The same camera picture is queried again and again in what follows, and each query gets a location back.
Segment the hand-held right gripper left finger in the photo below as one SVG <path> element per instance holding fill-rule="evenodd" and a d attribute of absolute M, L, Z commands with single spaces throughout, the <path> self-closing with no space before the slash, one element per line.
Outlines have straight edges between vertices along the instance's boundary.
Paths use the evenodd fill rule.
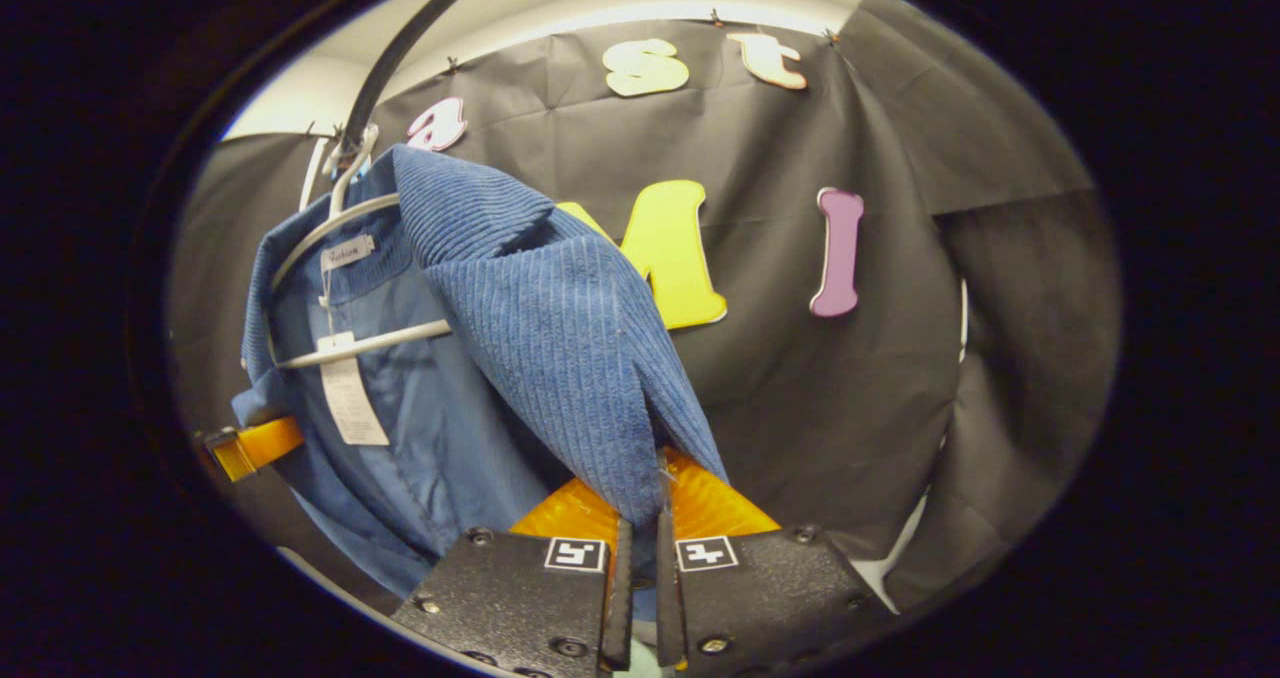
<path fill-rule="evenodd" d="M 508 530 L 474 527 L 393 620 L 443 649 L 526 677 L 631 666 L 634 528 L 572 478 Z"/>

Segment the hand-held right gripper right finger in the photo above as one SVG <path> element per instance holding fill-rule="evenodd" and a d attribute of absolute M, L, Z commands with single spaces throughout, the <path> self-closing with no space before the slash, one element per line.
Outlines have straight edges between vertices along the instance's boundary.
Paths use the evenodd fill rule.
<path fill-rule="evenodd" d="M 819 526 L 780 526 L 664 446 L 655 658 L 667 677 L 785 677 L 868 645 L 892 610 Z"/>

